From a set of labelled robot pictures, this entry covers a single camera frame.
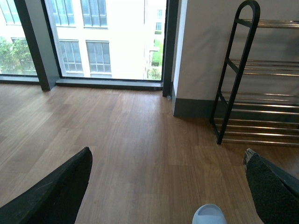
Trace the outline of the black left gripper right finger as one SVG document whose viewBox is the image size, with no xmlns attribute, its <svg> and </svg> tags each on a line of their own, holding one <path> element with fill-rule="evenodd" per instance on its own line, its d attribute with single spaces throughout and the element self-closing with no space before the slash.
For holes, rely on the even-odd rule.
<svg viewBox="0 0 299 224">
<path fill-rule="evenodd" d="M 299 180 L 248 148 L 243 158 L 255 209 L 265 224 L 299 222 Z"/>
</svg>

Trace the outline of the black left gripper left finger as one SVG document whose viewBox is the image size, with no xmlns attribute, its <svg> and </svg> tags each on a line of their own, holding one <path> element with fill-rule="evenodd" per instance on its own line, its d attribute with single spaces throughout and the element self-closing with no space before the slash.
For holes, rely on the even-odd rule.
<svg viewBox="0 0 299 224">
<path fill-rule="evenodd" d="M 93 164 L 85 147 L 34 186 L 0 209 L 2 224 L 73 224 Z"/>
</svg>

